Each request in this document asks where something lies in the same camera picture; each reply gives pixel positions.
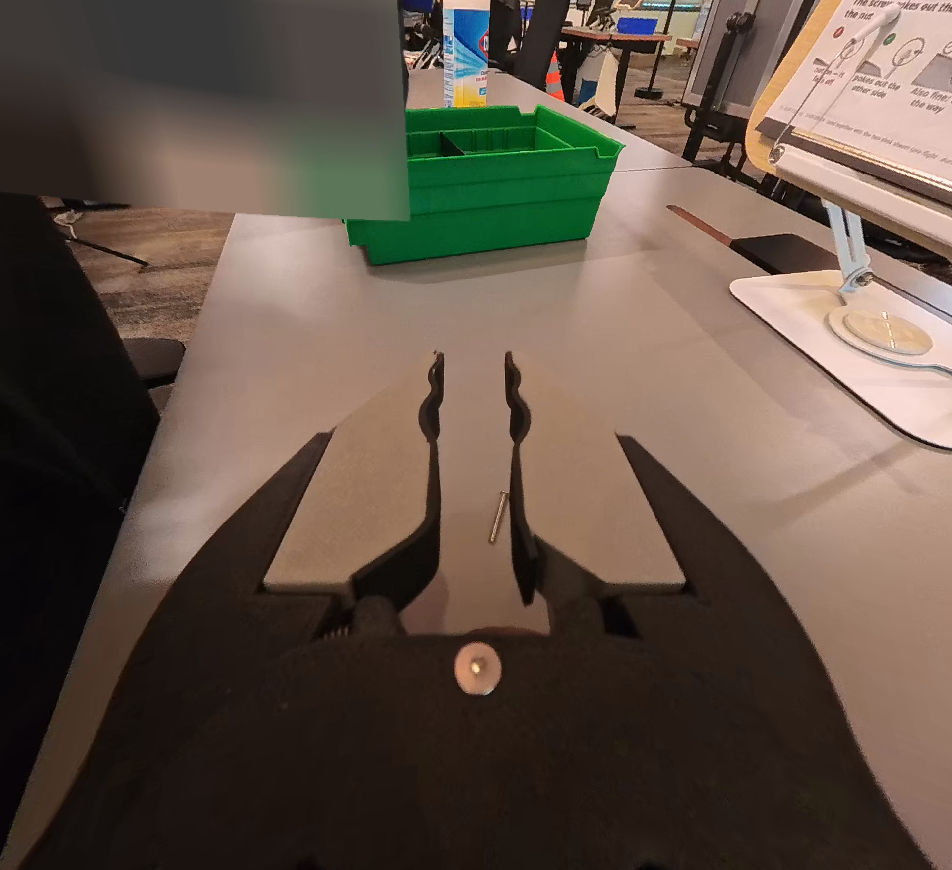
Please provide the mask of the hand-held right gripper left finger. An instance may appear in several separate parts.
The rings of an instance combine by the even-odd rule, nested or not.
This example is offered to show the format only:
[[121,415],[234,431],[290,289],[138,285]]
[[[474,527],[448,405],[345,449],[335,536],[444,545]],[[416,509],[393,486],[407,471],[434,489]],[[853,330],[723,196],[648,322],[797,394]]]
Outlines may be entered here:
[[445,356],[411,365],[337,424],[264,576],[270,593],[401,611],[439,567]]

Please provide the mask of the green plastic bin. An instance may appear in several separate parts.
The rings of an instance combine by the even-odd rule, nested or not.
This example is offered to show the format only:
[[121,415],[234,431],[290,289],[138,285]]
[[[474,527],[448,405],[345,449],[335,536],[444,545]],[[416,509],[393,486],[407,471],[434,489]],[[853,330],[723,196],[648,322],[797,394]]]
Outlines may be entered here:
[[[346,219],[376,265],[586,240],[625,146],[551,108],[406,112],[411,216]],[[443,157],[441,131],[479,154]]]

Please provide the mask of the wooden book stand white base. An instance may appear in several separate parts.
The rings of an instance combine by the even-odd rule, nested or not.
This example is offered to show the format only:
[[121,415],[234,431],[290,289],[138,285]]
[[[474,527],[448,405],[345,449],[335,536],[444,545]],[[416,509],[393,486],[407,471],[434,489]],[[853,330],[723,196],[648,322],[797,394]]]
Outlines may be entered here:
[[754,163],[780,181],[821,199],[839,271],[739,279],[732,295],[768,326],[901,433],[927,446],[951,448],[949,320],[879,284],[863,240],[863,222],[950,249],[950,203],[906,180],[866,172],[843,153],[824,154],[757,126],[803,60],[821,15],[838,0],[821,0],[758,98],[747,142]]

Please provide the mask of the black flat desk plate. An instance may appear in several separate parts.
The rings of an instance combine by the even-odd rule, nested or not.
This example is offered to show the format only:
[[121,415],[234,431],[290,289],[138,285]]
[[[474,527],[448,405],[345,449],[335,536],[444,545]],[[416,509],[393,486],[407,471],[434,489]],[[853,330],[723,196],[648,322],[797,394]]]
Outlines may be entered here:
[[730,248],[769,275],[839,271],[837,256],[803,237],[771,234],[733,240]]

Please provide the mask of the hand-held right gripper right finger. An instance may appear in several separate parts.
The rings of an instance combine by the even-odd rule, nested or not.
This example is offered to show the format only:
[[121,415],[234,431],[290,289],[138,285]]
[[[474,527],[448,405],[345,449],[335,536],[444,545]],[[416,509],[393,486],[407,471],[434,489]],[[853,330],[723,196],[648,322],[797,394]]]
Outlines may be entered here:
[[524,605],[678,595],[680,565],[621,439],[596,406],[505,355],[511,566]]

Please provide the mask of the wipes canister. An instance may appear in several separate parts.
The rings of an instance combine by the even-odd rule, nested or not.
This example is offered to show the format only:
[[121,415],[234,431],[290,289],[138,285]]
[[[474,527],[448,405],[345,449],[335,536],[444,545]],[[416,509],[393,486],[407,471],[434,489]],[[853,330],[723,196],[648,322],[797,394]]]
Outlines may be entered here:
[[444,92],[448,108],[487,104],[491,0],[443,0]]

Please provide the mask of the black office chair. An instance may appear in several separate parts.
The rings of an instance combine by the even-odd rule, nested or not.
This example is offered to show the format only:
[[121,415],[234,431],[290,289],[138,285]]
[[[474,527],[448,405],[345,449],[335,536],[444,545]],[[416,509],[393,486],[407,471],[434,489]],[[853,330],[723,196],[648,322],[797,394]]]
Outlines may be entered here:
[[531,87],[546,92],[546,78],[560,43],[571,0],[534,0],[532,14],[510,74]]
[[124,338],[123,344],[135,373],[144,385],[160,388],[173,384],[183,364],[185,344],[172,338]]

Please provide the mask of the printed instruction sheet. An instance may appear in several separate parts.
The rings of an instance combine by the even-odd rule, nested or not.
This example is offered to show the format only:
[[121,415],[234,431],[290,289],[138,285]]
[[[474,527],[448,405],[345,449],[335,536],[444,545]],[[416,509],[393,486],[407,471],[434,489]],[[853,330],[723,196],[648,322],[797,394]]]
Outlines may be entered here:
[[951,0],[838,0],[758,131],[950,203]]

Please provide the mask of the wooden top office desk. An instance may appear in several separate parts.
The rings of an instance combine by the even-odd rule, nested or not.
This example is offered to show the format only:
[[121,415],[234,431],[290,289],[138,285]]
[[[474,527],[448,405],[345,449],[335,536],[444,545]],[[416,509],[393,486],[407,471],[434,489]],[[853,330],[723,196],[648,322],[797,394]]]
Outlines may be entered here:
[[650,35],[628,34],[565,25],[562,29],[561,40],[565,42],[565,47],[559,52],[565,102],[569,104],[575,102],[578,71],[591,48],[604,46],[609,56],[613,55],[613,50],[617,50],[620,54],[616,61],[618,69],[614,83],[614,103],[619,105],[625,90],[631,55],[657,55],[667,42],[673,40],[673,35],[657,32]]

